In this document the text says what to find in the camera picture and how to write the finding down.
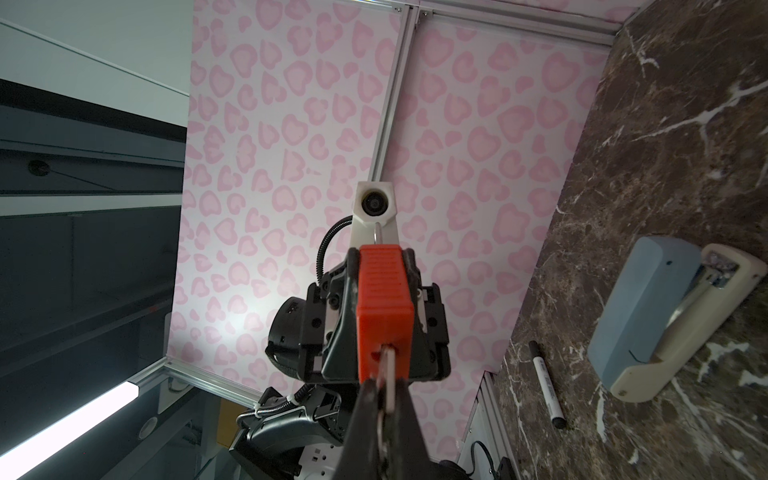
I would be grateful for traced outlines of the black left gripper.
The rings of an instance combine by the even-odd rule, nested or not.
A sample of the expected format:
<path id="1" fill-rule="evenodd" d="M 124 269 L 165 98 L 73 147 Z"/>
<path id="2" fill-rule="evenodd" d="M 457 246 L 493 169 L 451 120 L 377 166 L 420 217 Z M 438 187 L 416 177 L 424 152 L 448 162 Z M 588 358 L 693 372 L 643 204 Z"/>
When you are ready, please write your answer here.
<path id="1" fill-rule="evenodd" d="M 411 248 L 402 248 L 415 306 L 409 382 L 446 379 L 451 373 L 449 334 L 440 288 L 424 285 Z M 360 382 L 356 303 L 359 249 L 312 283 L 300 303 L 299 377 L 312 384 Z"/>

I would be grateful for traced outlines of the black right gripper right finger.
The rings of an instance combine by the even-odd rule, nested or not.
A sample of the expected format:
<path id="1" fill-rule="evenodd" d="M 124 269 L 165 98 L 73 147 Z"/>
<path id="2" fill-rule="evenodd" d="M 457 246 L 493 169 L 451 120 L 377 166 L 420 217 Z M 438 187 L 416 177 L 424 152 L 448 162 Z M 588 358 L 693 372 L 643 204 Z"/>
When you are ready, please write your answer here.
<path id="1" fill-rule="evenodd" d="M 427 452 L 425 440 L 405 380 L 395 383 L 392 413 L 392 478 L 440 479 L 439 465 Z"/>

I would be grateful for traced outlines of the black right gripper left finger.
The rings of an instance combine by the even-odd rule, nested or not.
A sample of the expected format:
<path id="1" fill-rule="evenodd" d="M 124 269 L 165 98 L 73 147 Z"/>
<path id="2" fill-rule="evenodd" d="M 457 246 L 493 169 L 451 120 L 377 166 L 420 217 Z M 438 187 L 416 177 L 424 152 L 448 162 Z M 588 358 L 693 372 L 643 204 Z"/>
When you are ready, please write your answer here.
<path id="1" fill-rule="evenodd" d="M 377 381 L 366 380 L 360 388 L 342 453 L 334 472 L 336 480 L 377 480 L 382 473 L 380 425 L 382 400 Z"/>

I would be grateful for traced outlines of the silver key of padlock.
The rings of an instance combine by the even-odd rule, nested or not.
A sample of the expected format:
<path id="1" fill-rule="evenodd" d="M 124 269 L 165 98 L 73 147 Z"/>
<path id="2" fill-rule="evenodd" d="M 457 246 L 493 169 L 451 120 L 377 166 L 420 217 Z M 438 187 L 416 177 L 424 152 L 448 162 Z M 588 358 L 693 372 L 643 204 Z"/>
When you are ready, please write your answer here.
<path id="1" fill-rule="evenodd" d="M 376 433 L 378 450 L 378 476 L 388 478 L 389 441 L 386 433 L 386 423 L 395 409 L 396 386 L 396 351 L 390 345 L 382 347 L 379 355 L 376 386 L 379 394 Z"/>

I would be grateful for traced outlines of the red padlock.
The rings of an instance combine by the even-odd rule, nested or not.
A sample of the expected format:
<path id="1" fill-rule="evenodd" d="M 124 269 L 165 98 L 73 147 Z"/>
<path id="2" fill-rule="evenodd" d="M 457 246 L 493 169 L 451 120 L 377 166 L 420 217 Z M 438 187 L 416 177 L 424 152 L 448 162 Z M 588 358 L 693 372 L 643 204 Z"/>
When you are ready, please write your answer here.
<path id="1" fill-rule="evenodd" d="M 372 244 L 359 248 L 356 333 L 358 379 L 365 382 L 385 368 L 407 379 L 413 346 L 415 306 L 405 270 L 403 250 L 384 242 L 375 223 Z"/>

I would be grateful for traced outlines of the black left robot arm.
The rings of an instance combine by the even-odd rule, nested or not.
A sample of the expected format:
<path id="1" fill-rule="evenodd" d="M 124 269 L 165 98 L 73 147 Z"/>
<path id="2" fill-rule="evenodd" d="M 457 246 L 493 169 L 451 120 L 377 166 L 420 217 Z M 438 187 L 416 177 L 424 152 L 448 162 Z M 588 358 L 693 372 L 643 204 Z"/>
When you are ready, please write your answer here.
<path id="1" fill-rule="evenodd" d="M 445 309 L 414 252 L 365 245 L 287 299 L 266 353 L 301 381 L 268 389 L 237 420 L 231 453 L 255 479 L 291 479 L 315 444 L 341 451 L 338 479 L 437 479 L 409 388 L 451 372 Z"/>

